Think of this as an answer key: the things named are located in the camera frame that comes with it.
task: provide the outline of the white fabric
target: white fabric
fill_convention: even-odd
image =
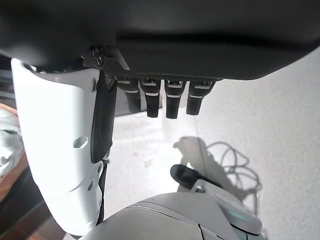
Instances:
[[[18,164],[23,149],[18,117],[0,108],[0,178]]]

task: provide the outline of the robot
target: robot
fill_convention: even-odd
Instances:
[[[316,0],[21,0],[1,2],[0,54],[11,57],[28,163],[57,223],[88,239],[262,240],[262,223],[230,193],[198,179],[104,217],[117,86],[145,93],[158,116],[187,114],[223,79],[253,80],[320,45]]]

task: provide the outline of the gray floor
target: gray floor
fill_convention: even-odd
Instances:
[[[243,199],[268,239],[319,239],[320,50],[259,80],[218,82],[199,116],[184,105],[178,120],[115,119],[106,217],[177,191],[169,171],[183,162]]]

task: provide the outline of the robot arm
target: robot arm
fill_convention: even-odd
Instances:
[[[62,229],[83,236],[104,217],[117,83],[94,68],[37,72],[17,59],[11,67],[33,179]]]

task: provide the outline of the white plastic casing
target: white plastic casing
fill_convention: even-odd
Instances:
[[[91,163],[91,130],[98,69],[37,73],[11,61],[24,147],[35,183],[64,231],[83,236],[95,227],[103,163]]]

